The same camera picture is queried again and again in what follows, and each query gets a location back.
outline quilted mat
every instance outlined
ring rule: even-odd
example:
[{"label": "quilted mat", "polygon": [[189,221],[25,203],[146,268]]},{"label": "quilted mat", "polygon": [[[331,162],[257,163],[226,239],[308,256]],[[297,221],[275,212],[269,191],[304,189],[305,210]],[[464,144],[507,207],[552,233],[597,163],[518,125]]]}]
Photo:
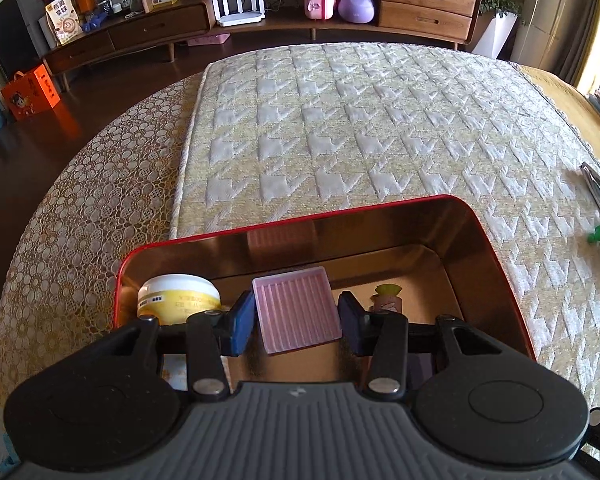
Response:
[{"label": "quilted mat", "polygon": [[449,193],[477,213],[538,361],[600,406],[597,161],[517,67],[341,43],[231,57],[203,76],[171,237]]}]

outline curtain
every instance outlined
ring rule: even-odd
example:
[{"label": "curtain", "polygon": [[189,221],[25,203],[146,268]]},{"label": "curtain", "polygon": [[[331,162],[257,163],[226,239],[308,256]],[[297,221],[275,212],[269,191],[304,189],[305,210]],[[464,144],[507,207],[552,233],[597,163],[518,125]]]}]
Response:
[{"label": "curtain", "polygon": [[586,0],[567,48],[554,73],[587,94],[600,86],[600,0]]}]

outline cream jar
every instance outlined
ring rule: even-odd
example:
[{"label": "cream jar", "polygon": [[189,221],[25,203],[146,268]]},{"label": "cream jar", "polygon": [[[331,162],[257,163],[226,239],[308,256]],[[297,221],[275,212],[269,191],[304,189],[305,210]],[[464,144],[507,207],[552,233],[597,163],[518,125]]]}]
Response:
[{"label": "cream jar", "polygon": [[155,316],[161,325],[184,323],[191,314],[220,309],[220,293],[213,283],[190,274],[156,276],[138,291],[138,316]]}]

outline silver screw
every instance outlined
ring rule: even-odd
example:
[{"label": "silver screw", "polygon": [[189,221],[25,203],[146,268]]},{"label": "silver screw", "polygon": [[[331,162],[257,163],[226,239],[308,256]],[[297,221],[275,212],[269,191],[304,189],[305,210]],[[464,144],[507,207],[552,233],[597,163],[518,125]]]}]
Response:
[{"label": "silver screw", "polygon": [[224,384],[218,379],[199,379],[193,383],[193,390],[200,395],[217,395],[224,390]]},{"label": "silver screw", "polygon": [[389,377],[378,377],[369,382],[369,389],[376,394],[394,394],[400,389],[400,383]]},{"label": "silver screw", "polygon": [[589,425],[597,426],[600,424],[600,410],[593,410],[589,415]]}]

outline floral lace pattern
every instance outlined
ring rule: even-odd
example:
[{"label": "floral lace pattern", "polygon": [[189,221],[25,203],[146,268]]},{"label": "floral lace pattern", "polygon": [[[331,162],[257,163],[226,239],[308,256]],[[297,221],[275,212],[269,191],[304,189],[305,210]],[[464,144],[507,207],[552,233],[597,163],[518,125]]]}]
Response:
[{"label": "floral lace pattern", "polygon": [[24,231],[0,301],[0,409],[23,380],[112,328],[122,259],[168,238],[200,76],[131,107],[53,184]]}]

